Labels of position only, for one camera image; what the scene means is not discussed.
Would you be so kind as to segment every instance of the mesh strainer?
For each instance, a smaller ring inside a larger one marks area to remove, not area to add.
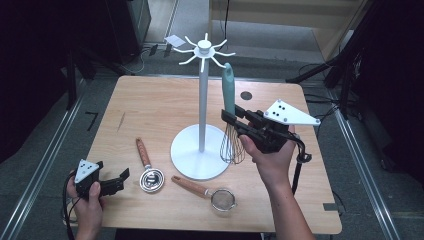
[[[172,176],[172,181],[198,194],[210,197],[212,206],[218,211],[226,212],[237,205],[234,194],[227,189],[211,191],[206,187],[177,176]]]

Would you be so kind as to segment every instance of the white triangular marker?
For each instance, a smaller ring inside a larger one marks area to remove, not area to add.
[[[321,124],[319,119],[311,117],[299,109],[283,102],[281,99],[275,101],[275,103],[264,112],[264,118],[284,125],[318,126]]]
[[[99,168],[99,165],[96,163],[91,163],[84,159],[81,159],[80,164],[77,169],[77,175],[75,176],[75,183],[79,183],[84,180],[87,176],[92,174]]]

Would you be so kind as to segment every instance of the whisk handle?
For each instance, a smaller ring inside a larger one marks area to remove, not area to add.
[[[235,83],[233,68],[229,63],[222,70],[222,95],[224,96],[225,111],[235,115]]]

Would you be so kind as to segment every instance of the wrist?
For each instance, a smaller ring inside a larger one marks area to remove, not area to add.
[[[287,194],[287,193],[292,194],[290,181],[288,179],[287,179],[287,181],[283,181],[283,182],[280,182],[278,184],[265,185],[265,187],[266,187],[268,194],[270,196]]]
[[[94,240],[99,234],[98,229],[78,229],[76,240]]]

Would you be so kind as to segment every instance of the human hand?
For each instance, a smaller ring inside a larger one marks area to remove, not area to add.
[[[294,133],[294,126],[289,126],[290,132]],[[246,152],[252,156],[252,161],[256,163],[259,175],[268,189],[274,187],[290,187],[289,166],[296,144],[287,140],[279,152],[262,153],[252,139],[246,135],[241,135],[240,141]]]
[[[75,214],[78,220],[78,233],[77,240],[82,239],[96,239],[100,229],[102,227],[103,220],[103,199],[99,199],[100,195],[100,183],[94,182],[89,191],[88,201],[85,199],[78,200],[78,193],[74,185],[75,176],[73,176],[67,185],[67,191],[69,196],[72,197],[72,201],[75,204]]]

